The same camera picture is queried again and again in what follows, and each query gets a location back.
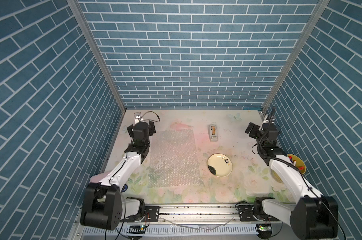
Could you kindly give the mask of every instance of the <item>plate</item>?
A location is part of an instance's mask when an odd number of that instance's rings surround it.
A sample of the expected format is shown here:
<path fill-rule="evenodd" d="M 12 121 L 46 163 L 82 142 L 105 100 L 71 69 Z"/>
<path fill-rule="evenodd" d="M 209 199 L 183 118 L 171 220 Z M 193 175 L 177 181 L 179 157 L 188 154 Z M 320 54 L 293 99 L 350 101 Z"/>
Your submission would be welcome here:
<path fill-rule="evenodd" d="M 232 172 L 233 165 L 230 159 L 220 153 L 213 154 L 207 160 L 209 171 L 217 177 L 226 177 Z"/>
<path fill-rule="evenodd" d="M 301 174 L 304 174 L 306 172 L 306 165 L 298 156 L 295 156 L 293 154 L 288 154 L 287 156 L 291 157 L 292 160 L 296 161 L 296 167 L 303 167 L 303 169 L 299 171 Z M 273 171 L 272 169 L 270 169 L 270 175 L 277 182 L 283 183 L 283 181 L 278 176 L 278 174 L 275 171 Z"/>

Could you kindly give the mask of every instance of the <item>robotic arm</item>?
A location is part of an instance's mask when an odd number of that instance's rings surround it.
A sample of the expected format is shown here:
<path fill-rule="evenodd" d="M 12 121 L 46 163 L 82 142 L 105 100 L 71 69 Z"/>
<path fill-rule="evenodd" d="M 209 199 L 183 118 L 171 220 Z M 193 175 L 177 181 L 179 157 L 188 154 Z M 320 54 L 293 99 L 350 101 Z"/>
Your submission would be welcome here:
<path fill-rule="evenodd" d="M 299 173 L 285 152 L 277 147 L 279 131 L 273 108 L 261 126 L 250 122 L 245 133 L 257 140 L 260 157 L 285 183 L 296 204 L 283 204 L 271 197 L 257 197 L 253 212 L 260 218 L 273 216 L 291 226 L 300 239 L 337 237 L 338 204 L 324 196 Z"/>
<path fill-rule="evenodd" d="M 156 133 L 152 121 L 146 123 L 135 114 L 135 123 L 128 127 L 132 141 L 120 163 L 101 181 L 89 183 L 86 187 L 80 220 L 82 225 L 114 230 L 123 216 L 132 220 L 144 216 L 144 200 L 128 198 L 124 207 L 120 192 L 129 176 L 145 160 L 150 147 L 149 136 Z"/>

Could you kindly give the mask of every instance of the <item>floral table surface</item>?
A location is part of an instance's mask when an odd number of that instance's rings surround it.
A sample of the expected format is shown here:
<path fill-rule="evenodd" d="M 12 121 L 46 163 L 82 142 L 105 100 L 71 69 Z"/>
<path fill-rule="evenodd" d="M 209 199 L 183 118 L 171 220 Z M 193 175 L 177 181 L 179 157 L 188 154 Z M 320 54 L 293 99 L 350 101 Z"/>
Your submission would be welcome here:
<path fill-rule="evenodd" d="M 293 201 L 293 196 L 284 184 L 270 176 L 269 167 L 252 153 L 255 139 L 246 133 L 249 122 L 262 121 L 257 110 L 153 110 L 161 119 L 155 122 L 156 131 L 193 129 L 199 161 L 201 185 L 183 185 L 163 188 L 149 188 L 150 150 L 145 161 L 130 176 L 126 197 L 139 197 L 147 204 L 174 203 L 217 203 L 253 202 L 256 196 L 271 196 L 282 202 Z M 133 123 L 137 110 L 127 110 L 122 121 L 116 142 L 105 169 L 111 171 L 121 161 L 123 152 L 131 138 L 127 126 Z M 156 119 L 152 113 L 144 119 Z M 218 141 L 210 142 L 208 126 L 217 126 Z M 207 168 L 208 158 L 221 153 L 230 158 L 232 173 L 227 177 L 217 177 Z"/>

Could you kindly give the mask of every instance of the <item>blue brick wall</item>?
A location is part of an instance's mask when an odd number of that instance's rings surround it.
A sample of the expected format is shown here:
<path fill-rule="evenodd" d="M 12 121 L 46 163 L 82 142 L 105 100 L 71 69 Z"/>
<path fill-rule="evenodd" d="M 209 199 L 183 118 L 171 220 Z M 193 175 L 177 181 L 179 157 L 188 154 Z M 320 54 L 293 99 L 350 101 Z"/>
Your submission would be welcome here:
<path fill-rule="evenodd" d="M 0 0 L 0 239 L 68 236 L 120 115 L 66 0 Z"/>
<path fill-rule="evenodd" d="M 260 108 L 317 0 L 80 0 L 128 108 Z"/>
<path fill-rule="evenodd" d="M 281 145 L 362 239 L 362 0 L 329 2 L 271 105 Z"/>

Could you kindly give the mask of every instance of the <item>vent grille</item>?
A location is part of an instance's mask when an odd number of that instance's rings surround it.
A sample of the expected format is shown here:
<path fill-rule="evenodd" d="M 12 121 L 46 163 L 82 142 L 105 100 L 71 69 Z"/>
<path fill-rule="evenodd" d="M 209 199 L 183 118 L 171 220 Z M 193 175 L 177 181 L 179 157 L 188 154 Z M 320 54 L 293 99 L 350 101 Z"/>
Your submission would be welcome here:
<path fill-rule="evenodd" d="M 188 227 L 198 228 L 198 225 L 186 225 Z M 135 234 L 137 230 L 130 229 L 129 226 L 124 226 L 121 233 L 126 235 L 129 230 L 129 235 L 142 236 L 141 234 Z M 84 236 L 100 236 L 104 235 L 105 230 L 100 228 L 85 227 Z M 108 236 L 117 236 L 118 232 L 107 231 Z M 179 227 L 172 224 L 150 225 L 146 229 L 146 237 L 172 237 L 172 236 L 188 236 L 188 235 L 242 235 L 242 234 L 258 234 L 255 224 L 230 224 L 227 226 L 221 226 L 213 230 L 207 230 L 203 228 L 192 229 Z"/>

